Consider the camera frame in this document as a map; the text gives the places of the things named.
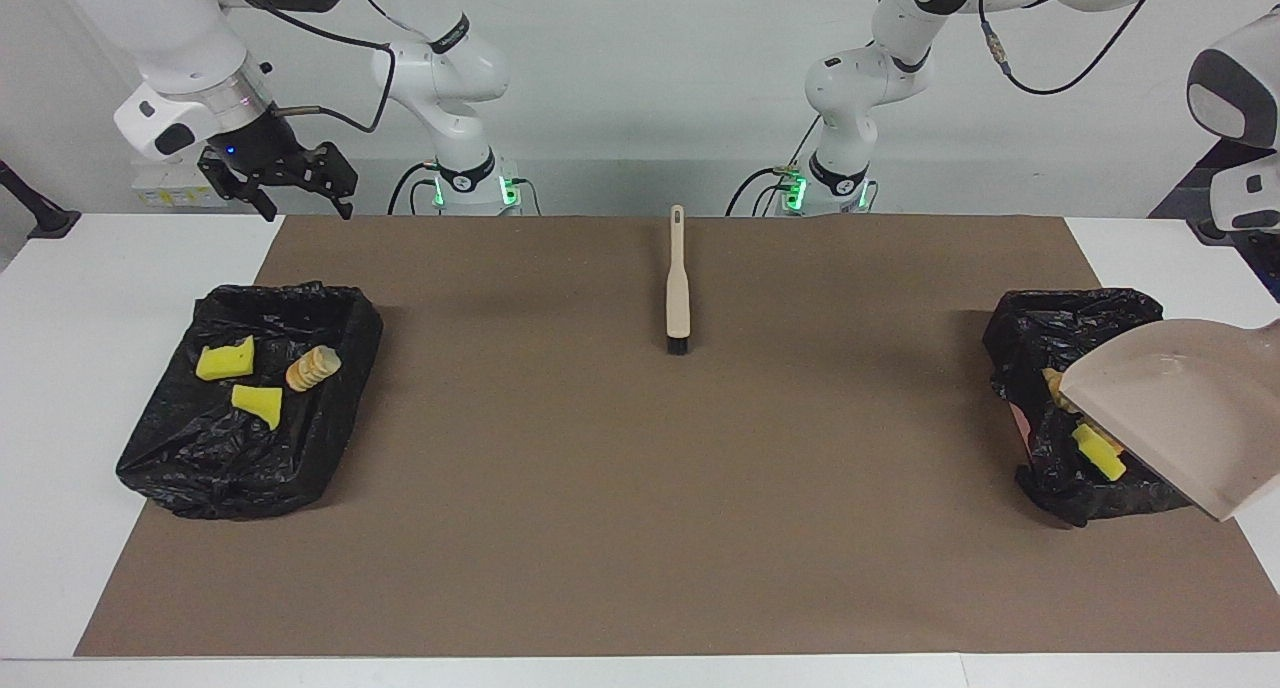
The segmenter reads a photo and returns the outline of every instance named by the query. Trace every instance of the dustpan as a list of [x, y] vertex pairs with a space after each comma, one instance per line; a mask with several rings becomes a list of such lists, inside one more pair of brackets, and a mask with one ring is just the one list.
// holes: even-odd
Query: dustpan
[[1062, 396], [1213, 518], [1280, 486], [1280, 320], [1161, 320], [1071, 364]]

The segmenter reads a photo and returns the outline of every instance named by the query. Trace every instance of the white wall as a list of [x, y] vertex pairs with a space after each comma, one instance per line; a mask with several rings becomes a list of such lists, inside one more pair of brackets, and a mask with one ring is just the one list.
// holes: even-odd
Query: white wall
[[10, 205], [10, 202], [13, 201], [0, 199], [0, 270], [4, 270], [13, 256], [18, 254], [18, 249], [23, 246], [23, 237], [36, 224], [35, 220], [24, 217], [18, 206]]
[[[480, 106], [495, 145], [538, 179], [557, 214], [659, 214], [676, 199], [722, 210], [746, 169], [786, 160], [810, 118], [803, 82], [824, 54], [868, 41], [874, 0], [465, 0], [475, 31], [508, 51], [515, 81]], [[932, 90], [879, 110], [878, 210], [1143, 215], [1213, 143], [1187, 115], [1199, 50], [1275, 0], [1153, 0], [1112, 56], [1069, 95], [1020, 95], [957, 17], [933, 51]], [[1060, 5], [993, 22], [1020, 77], [1061, 82], [1088, 63], [1123, 14]], [[360, 0], [317, 24], [399, 36]], [[283, 104], [367, 116], [369, 55], [270, 15], [233, 24], [275, 64]], [[65, 0], [0, 0], [0, 152], [33, 185], [83, 210], [133, 210], [133, 159], [110, 114], [132, 87]], [[358, 206], [383, 208], [397, 165], [431, 153], [393, 106], [378, 136], [324, 118], [294, 121], [362, 169]], [[365, 162], [362, 159], [383, 159]], [[289, 196], [287, 208], [324, 208]]]

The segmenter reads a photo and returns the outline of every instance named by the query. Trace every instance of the white table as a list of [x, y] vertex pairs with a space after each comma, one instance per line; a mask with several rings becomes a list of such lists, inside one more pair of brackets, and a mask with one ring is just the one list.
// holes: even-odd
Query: white table
[[[1184, 224], [1069, 226], [1106, 286], [1139, 288], [1170, 318], [1240, 327], [1280, 318], [1233, 249], [1199, 246]], [[216, 284], [251, 283], [276, 229], [232, 215], [86, 215], [65, 240], [33, 240], [0, 272], [0, 687], [1280, 684], [1280, 653], [72, 660], [143, 505], [115, 481], [120, 448], [192, 301]], [[1280, 586], [1280, 494], [1240, 526]]]

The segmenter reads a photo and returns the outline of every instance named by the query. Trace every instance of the plastic bag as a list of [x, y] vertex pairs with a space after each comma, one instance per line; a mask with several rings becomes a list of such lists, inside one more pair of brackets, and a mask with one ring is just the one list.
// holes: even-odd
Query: plastic bag
[[1010, 292], [987, 325], [982, 341], [995, 364], [992, 387], [1030, 426], [1028, 464], [1014, 478], [1037, 506], [1071, 526], [1190, 505], [1129, 454], [1121, 457], [1125, 474], [1114, 483], [1106, 480], [1071, 437], [1080, 416], [1053, 404], [1042, 373], [1065, 372], [1087, 352], [1162, 315], [1158, 302], [1130, 288]]
[[[346, 451], [381, 331], [378, 311], [357, 288], [216, 288], [196, 302], [118, 477], [182, 518], [265, 518], [317, 500]], [[196, 379], [202, 347], [246, 336], [255, 340], [252, 375]], [[285, 387], [278, 428], [233, 409], [233, 384], [284, 386], [288, 366], [316, 345], [338, 350], [342, 370], [311, 391]]]

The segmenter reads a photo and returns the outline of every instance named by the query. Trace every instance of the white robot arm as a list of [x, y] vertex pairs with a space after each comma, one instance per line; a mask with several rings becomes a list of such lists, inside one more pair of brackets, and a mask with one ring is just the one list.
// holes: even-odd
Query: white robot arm
[[[328, 197], [343, 217], [357, 176], [337, 146], [298, 145], [285, 118], [332, 111], [279, 109], [260, 66], [229, 27], [224, 5], [251, 5], [285, 20], [284, 10], [325, 12], [339, 0], [77, 0], [109, 41], [131, 54], [143, 84], [115, 113], [116, 127], [147, 159], [207, 145], [200, 168], [224, 199], [250, 202], [264, 217], [275, 205], [262, 185], [297, 185]], [[493, 100], [508, 83], [506, 59], [470, 35], [457, 0], [389, 0], [388, 18], [421, 37], [378, 49], [384, 81], [396, 55], [389, 96], [430, 129], [434, 164], [445, 178], [440, 199], [458, 214], [499, 214], [518, 199], [466, 101]], [[366, 132], [376, 128], [347, 119]]]
[[[337, 0], [270, 0], [280, 9], [328, 9]], [[356, 171], [337, 146], [303, 150], [266, 92], [264, 72], [229, 27], [218, 0], [77, 0], [109, 41], [127, 50], [142, 86], [115, 111], [123, 136], [147, 159], [207, 145], [200, 168], [224, 199], [262, 217], [275, 205], [262, 185], [328, 197], [343, 217]]]
[[[517, 199], [515, 165], [489, 145], [484, 124], [468, 104], [507, 92], [506, 56], [471, 33], [458, 0], [388, 0], [389, 18], [416, 33], [393, 42], [392, 97], [426, 127], [435, 147], [438, 208], [451, 215], [500, 215]], [[374, 56], [374, 78], [387, 79], [390, 59]]]
[[[987, 12], [1027, 6], [1039, 0], [984, 0]], [[1138, 0], [1059, 0], [1078, 10], [1108, 10]], [[873, 107], [905, 100], [923, 91], [932, 79], [928, 60], [933, 37], [955, 13], [973, 13], [977, 0], [883, 0], [877, 6], [873, 40], [864, 47], [844, 51], [819, 61], [809, 72], [809, 104], [822, 115], [823, 132], [818, 150], [804, 165], [809, 188], [804, 214], [832, 214], [850, 210], [867, 176], [876, 146]], [[1276, 105], [1280, 104], [1280, 19], [1275, 13], [1242, 29], [1204, 51], [1189, 81], [1189, 105], [1203, 127], [1217, 136], [1258, 147], [1276, 145]], [[998, 41], [993, 52], [1001, 54]], [[1230, 56], [1228, 60], [1221, 56]], [[1220, 70], [1226, 63], [1234, 68]], [[1275, 165], [1265, 176], [1265, 191], [1257, 187], [1258, 170], [1235, 191], [1235, 179], [1224, 174], [1221, 191], [1215, 185], [1215, 211], [1233, 224], [1231, 215], [1257, 214], [1258, 205], [1280, 201], [1280, 173]], [[1233, 192], [1252, 196], [1242, 203]], [[1261, 217], [1252, 217], [1261, 223]], [[1280, 226], [1280, 214], [1275, 215]]]

